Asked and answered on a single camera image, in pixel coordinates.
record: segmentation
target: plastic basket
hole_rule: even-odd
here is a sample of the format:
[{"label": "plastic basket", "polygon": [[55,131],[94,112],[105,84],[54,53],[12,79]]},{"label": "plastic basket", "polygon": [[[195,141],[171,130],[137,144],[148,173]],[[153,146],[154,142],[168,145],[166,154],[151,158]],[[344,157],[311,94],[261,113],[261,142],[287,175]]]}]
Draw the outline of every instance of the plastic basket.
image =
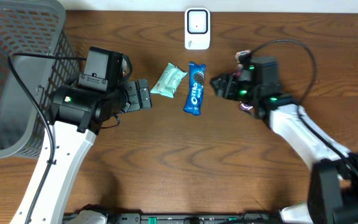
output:
[{"label": "plastic basket", "polygon": [[[44,126],[11,75],[7,56],[13,52],[74,56],[63,31],[65,17],[56,0],[0,0],[0,158],[36,158],[44,138]],[[34,57],[14,57],[14,66],[44,113],[51,92],[78,71],[76,61]]]}]

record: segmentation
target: snack package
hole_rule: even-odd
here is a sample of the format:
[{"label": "snack package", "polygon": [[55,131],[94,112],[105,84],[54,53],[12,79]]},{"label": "snack package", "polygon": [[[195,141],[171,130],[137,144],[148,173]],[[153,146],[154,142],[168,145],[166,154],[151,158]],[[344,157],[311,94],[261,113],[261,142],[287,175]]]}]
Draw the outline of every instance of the snack package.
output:
[{"label": "snack package", "polygon": [[177,66],[168,63],[168,66],[165,68],[160,79],[150,92],[173,98],[173,94],[176,92],[181,79],[186,76],[186,74],[187,72],[184,72]]},{"label": "snack package", "polygon": [[187,96],[187,102],[183,110],[193,115],[200,115],[204,95],[204,76],[206,66],[190,62],[189,67],[189,95]]}]

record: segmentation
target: wooden tabletop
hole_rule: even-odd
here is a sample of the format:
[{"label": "wooden tabletop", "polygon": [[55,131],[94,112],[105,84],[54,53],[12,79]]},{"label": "wooden tabletop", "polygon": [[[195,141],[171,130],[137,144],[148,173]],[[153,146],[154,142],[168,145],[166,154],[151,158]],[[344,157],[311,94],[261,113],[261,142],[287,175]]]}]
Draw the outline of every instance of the wooden tabletop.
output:
[{"label": "wooden tabletop", "polygon": [[[90,46],[124,52],[132,79],[150,89],[168,62],[188,71],[206,64],[206,79],[236,68],[234,54],[273,39],[311,47],[318,81],[305,108],[331,137],[358,151],[358,14],[212,13],[208,50],[184,48],[182,12],[67,12],[75,52]],[[272,45],[259,55],[278,58],[285,90],[304,92],[311,66],[302,48]],[[238,103],[214,96],[205,85],[201,116],[183,112],[186,76],[174,99],[152,95],[150,110],[120,116],[102,130],[85,157],[66,211],[89,203],[145,213],[241,213],[275,210],[305,200],[309,170],[294,150]],[[18,208],[35,160],[0,160],[0,223]]]}]

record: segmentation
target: blue wrapper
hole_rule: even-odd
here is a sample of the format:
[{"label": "blue wrapper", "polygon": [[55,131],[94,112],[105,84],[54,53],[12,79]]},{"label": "blue wrapper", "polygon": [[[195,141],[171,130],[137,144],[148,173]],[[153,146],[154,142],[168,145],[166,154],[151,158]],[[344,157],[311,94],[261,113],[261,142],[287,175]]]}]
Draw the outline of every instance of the blue wrapper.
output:
[{"label": "blue wrapper", "polygon": [[187,113],[193,115],[201,114],[201,104],[203,103],[204,96],[204,77],[205,77],[205,65],[197,65],[194,62],[189,63],[190,67],[190,81],[189,81],[189,95],[185,108],[183,109]]}]

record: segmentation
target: white wall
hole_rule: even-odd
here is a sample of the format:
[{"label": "white wall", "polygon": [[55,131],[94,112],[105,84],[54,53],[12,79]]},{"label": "white wall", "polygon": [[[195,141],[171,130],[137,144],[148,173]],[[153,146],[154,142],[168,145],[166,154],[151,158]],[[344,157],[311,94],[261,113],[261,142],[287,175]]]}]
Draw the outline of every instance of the white wall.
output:
[{"label": "white wall", "polygon": [[358,13],[358,0],[59,0],[66,10]]}]

